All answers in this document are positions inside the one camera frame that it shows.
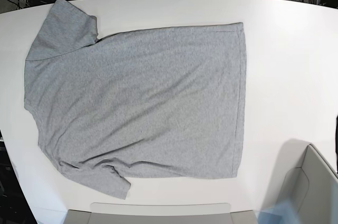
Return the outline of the grey T-shirt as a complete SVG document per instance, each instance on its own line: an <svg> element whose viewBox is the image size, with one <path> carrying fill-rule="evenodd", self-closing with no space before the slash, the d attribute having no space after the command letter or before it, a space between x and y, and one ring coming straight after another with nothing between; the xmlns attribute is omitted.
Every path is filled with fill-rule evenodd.
<svg viewBox="0 0 338 224"><path fill-rule="evenodd" d="M96 17L56 0L25 60L24 107L58 172L112 197L129 178L234 178L246 58L242 23L99 39Z"/></svg>

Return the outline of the black object right edge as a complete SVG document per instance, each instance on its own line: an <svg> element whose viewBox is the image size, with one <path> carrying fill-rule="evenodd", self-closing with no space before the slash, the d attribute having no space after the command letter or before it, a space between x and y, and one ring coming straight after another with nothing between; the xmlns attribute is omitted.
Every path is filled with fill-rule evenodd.
<svg viewBox="0 0 338 224"><path fill-rule="evenodd" d="M336 126L335 126L335 155L336 155L336 169L338 170L338 116L336 117Z"/></svg>

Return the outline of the grey bin at right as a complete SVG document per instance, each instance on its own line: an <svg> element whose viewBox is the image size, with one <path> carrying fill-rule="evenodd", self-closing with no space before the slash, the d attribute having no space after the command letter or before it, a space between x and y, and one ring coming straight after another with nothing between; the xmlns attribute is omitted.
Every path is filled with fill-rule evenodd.
<svg viewBox="0 0 338 224"><path fill-rule="evenodd" d="M289 200L299 223L337 223L337 173L313 145L284 179L277 203Z"/></svg>

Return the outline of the grey bin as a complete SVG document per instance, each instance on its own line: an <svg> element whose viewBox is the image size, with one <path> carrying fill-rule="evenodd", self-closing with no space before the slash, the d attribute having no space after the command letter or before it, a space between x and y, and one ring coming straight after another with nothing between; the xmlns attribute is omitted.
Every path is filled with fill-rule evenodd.
<svg viewBox="0 0 338 224"><path fill-rule="evenodd" d="M257 223L255 213L231 212L228 203L128 205L92 203L89 211L69 210L64 223Z"/></svg>
<svg viewBox="0 0 338 224"><path fill-rule="evenodd" d="M277 203L289 200L299 223L337 223L337 173L313 145L284 179Z"/></svg>

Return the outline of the grey bin at bottom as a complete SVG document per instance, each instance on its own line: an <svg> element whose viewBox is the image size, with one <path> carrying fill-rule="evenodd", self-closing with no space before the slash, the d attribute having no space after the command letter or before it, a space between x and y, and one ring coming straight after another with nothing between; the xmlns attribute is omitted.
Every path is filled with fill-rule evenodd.
<svg viewBox="0 0 338 224"><path fill-rule="evenodd" d="M231 212L228 203L128 205L92 203L89 211L69 210L64 223L257 223L255 213Z"/></svg>

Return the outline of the blue cloth in bin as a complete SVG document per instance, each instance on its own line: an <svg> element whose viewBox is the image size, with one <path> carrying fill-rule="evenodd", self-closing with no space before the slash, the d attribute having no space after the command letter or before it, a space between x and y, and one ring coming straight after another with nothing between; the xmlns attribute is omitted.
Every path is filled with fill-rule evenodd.
<svg viewBox="0 0 338 224"><path fill-rule="evenodd" d="M297 213L289 200L277 203L274 207L257 213L259 224L292 224L299 223Z"/></svg>

